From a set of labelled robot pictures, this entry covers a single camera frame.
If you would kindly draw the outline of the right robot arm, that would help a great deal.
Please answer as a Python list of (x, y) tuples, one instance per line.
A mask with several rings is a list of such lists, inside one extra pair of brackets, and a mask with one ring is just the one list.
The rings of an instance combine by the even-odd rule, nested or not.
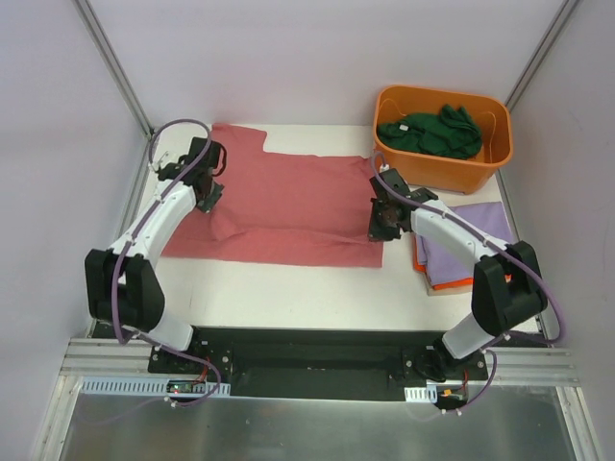
[(470, 313), (417, 355), (419, 376), (455, 378), (469, 357), (546, 309), (547, 288), (530, 244), (511, 244), (480, 230), (425, 187), (411, 190), (394, 168), (374, 174), (370, 183), (371, 240), (388, 242), (412, 232), (440, 244), (472, 271)]

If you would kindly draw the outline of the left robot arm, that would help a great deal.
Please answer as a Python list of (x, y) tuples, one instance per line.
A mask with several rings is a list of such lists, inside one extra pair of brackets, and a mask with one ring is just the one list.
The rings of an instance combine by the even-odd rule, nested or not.
[(171, 348), (169, 360), (184, 374), (201, 367), (204, 353), (192, 343), (194, 327), (166, 310), (155, 269), (184, 218), (195, 210), (207, 214), (219, 201), (224, 186), (215, 178), (226, 165), (221, 143), (194, 137), (187, 154), (156, 171), (154, 194), (128, 229), (85, 259), (90, 316), (111, 325), (120, 341), (138, 334)]

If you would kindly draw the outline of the pink t shirt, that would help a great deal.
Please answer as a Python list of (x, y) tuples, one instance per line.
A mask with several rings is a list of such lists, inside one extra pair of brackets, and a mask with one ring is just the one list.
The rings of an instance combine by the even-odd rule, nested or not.
[(163, 256), (381, 267), (383, 246), (368, 238), (368, 159), (270, 153), (265, 131), (228, 124), (211, 134), (227, 150), (222, 196), (211, 212), (184, 218)]

